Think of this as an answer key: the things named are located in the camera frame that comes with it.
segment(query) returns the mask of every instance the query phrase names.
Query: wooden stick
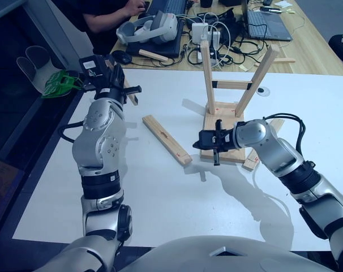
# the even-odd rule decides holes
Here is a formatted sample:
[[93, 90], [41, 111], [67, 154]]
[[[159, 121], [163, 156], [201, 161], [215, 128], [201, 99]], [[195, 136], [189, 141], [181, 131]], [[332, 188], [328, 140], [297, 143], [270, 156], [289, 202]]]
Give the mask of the wooden stick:
[[192, 161], [192, 157], [181, 147], [181, 145], [155, 120], [152, 115], [143, 117], [144, 124], [165, 146], [172, 156], [185, 166]]
[[[269, 124], [273, 126], [276, 132], [278, 132], [284, 124], [284, 122], [285, 120], [276, 118], [272, 119], [272, 121]], [[252, 149], [251, 153], [248, 155], [242, 167], [244, 169], [247, 169], [248, 171], [253, 171], [256, 168], [257, 164], [259, 164], [259, 162], [260, 159], [257, 156], [257, 152], [254, 149]]]
[[209, 54], [208, 41], [202, 41], [200, 43], [200, 51], [201, 51], [201, 58], [203, 60], [205, 87], [207, 89], [208, 112], [210, 114], [215, 114], [216, 113], [215, 93], [212, 86], [212, 66], [211, 66], [211, 56]]
[[168, 61], [169, 60], [167, 57], [164, 57], [162, 55], [158, 55], [158, 54], [146, 51], [146, 50], [142, 50], [142, 49], [139, 50], [139, 55], [142, 55], [142, 56], [145, 56], [148, 58], [153, 58], [154, 60], [157, 60], [157, 61]]
[[[111, 64], [111, 62], [110, 62], [108, 59], [105, 61], [105, 63], [106, 63], [106, 65], [108, 66], [108, 68], [114, 70], [114, 66]], [[129, 83], [127, 82], [127, 80], [126, 80], [126, 78], [125, 78], [125, 80], [124, 80], [124, 88], [129, 88], [129, 87], [130, 87], [130, 85], [129, 85]], [[134, 94], [132, 94], [132, 95], [127, 95], [127, 97], [130, 99], [130, 101], [132, 102], [132, 104], [133, 104], [134, 106], [137, 106], [137, 105], [138, 105], [139, 100], [138, 100], [138, 98], [136, 97], [136, 95], [134, 95]]]
[[268, 69], [270, 68], [273, 60], [276, 58], [279, 51], [280, 48], [278, 48], [276, 44], [271, 44], [269, 46], [266, 55], [262, 59], [260, 66], [257, 68], [252, 78], [252, 85], [250, 89], [245, 91], [237, 107], [235, 108], [235, 115], [237, 117], [241, 116], [241, 114], [247, 107], [248, 103], [255, 94], [258, 86], [260, 85], [261, 81], [263, 80], [264, 76], [266, 75]]
[[[294, 58], [275, 58], [273, 63], [295, 63], [296, 59]], [[254, 64], [256, 67], [260, 66], [258, 62], [255, 62]]]
[[219, 89], [246, 90], [251, 83], [252, 81], [242, 80], [212, 80], [213, 88]]

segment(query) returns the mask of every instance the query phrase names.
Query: wooden plank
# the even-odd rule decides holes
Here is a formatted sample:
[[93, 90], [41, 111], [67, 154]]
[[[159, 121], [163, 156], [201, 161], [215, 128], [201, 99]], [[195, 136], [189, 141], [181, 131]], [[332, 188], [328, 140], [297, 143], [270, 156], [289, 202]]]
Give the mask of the wooden plank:
[[[273, 63], [295, 63], [296, 59], [294, 58], [275, 58]], [[254, 64], [256, 67], [260, 66], [258, 62], [255, 62]]]
[[212, 80], [215, 88], [219, 89], [234, 89], [234, 90], [246, 90], [248, 84], [251, 84], [252, 81], [244, 80]]
[[158, 121], [156, 121], [152, 115], [143, 117], [143, 122], [182, 166], [187, 165], [192, 161], [192, 157], [187, 153], [187, 151], [181, 147], [181, 145], [159, 124]]
[[216, 113], [215, 92], [212, 86], [212, 66], [211, 66], [211, 57], [209, 55], [208, 41], [202, 41], [200, 43], [200, 51], [201, 51], [201, 58], [203, 60], [205, 87], [207, 89], [208, 112], [210, 114], [215, 114]]
[[[272, 119], [272, 121], [269, 124], [273, 126], [276, 132], [278, 132], [284, 124], [284, 122], [285, 120], [283, 119], [275, 118]], [[257, 152], [254, 149], [252, 149], [251, 153], [248, 155], [242, 167], [244, 169], [247, 169], [248, 171], [253, 171], [256, 168], [257, 164], [259, 164], [259, 162], [260, 159], [258, 158]]]
[[142, 56], [145, 56], [148, 58], [153, 58], [154, 60], [157, 60], [157, 61], [168, 61], [169, 60], [167, 57], [164, 57], [162, 55], [155, 54], [155, 53], [152, 53], [152, 52], [149, 52], [146, 50], [142, 50], [142, 49], [139, 50], [139, 55], [142, 55]]
[[258, 86], [266, 75], [268, 69], [270, 68], [273, 60], [276, 58], [277, 54], [280, 52], [280, 48], [277, 45], [271, 44], [266, 52], [266, 55], [261, 61], [260, 66], [257, 68], [253, 78], [252, 85], [249, 90], [246, 90], [243, 94], [241, 100], [239, 101], [237, 107], [235, 108], [235, 115], [241, 116], [251, 98], [255, 94]]
[[[216, 114], [209, 114], [207, 111], [204, 117], [203, 129], [216, 129], [216, 121], [222, 119], [222, 128], [231, 129], [235, 122], [243, 121], [243, 114], [235, 117], [234, 111], [237, 105], [234, 103], [216, 102]], [[213, 160], [212, 150], [201, 150], [200, 157]], [[243, 163], [246, 160], [245, 149], [230, 150], [220, 153], [220, 161]]]
[[[105, 61], [105, 63], [106, 63], [106, 65], [108, 66], [108, 68], [110, 68], [111, 70], [114, 70], [114, 66], [112, 65], [112, 63], [111, 63], [108, 59]], [[130, 85], [129, 85], [129, 83], [127, 82], [127, 80], [126, 80], [126, 78], [125, 78], [125, 80], [124, 80], [124, 88], [129, 88], [129, 87], [130, 87]], [[135, 96], [135, 94], [128, 95], [127, 97], [130, 99], [130, 101], [132, 102], [132, 104], [133, 104], [134, 106], [137, 106], [137, 105], [138, 105], [139, 100], [138, 100], [138, 98]]]

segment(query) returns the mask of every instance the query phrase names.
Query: white charger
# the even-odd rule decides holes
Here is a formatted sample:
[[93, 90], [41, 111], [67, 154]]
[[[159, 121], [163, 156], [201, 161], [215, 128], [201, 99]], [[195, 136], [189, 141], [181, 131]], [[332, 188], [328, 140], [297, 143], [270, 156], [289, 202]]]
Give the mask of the white charger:
[[201, 43], [201, 36], [207, 35], [208, 23], [192, 23], [192, 42], [194, 44]]

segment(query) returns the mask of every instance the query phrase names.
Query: sticker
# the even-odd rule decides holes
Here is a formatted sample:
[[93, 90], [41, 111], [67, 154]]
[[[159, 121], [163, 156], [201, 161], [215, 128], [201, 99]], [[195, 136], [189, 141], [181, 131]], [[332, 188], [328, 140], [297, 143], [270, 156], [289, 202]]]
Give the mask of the sticker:
[[83, 66], [85, 67], [85, 69], [91, 69], [91, 68], [95, 68], [96, 64], [94, 61], [88, 61], [83, 63]]
[[101, 89], [100, 93], [102, 93], [102, 92], [110, 92], [110, 88], [103, 88], [103, 89]]

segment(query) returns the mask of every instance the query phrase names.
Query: wooden stool leg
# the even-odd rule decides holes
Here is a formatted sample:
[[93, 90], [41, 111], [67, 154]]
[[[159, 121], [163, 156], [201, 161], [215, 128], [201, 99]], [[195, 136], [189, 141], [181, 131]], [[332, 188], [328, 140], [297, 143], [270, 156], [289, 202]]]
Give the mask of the wooden stool leg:
[[251, 80], [252, 81], [251, 87], [245, 91], [237, 107], [235, 108], [236, 117], [241, 116], [243, 111], [246, 109], [248, 103], [250, 102], [251, 98], [255, 94], [258, 86], [260, 86], [261, 81], [263, 80], [269, 67], [271, 66], [272, 62], [275, 60], [279, 52], [280, 52], [280, 48], [278, 48], [276, 44], [271, 44], [269, 46], [266, 54], [264, 55], [264, 58], [261, 61], [261, 64], [258, 66]]
[[209, 55], [208, 41], [202, 41], [200, 44], [201, 58], [203, 60], [204, 80], [207, 89], [208, 111], [210, 114], [216, 113], [215, 92], [212, 86], [212, 66], [211, 56]]

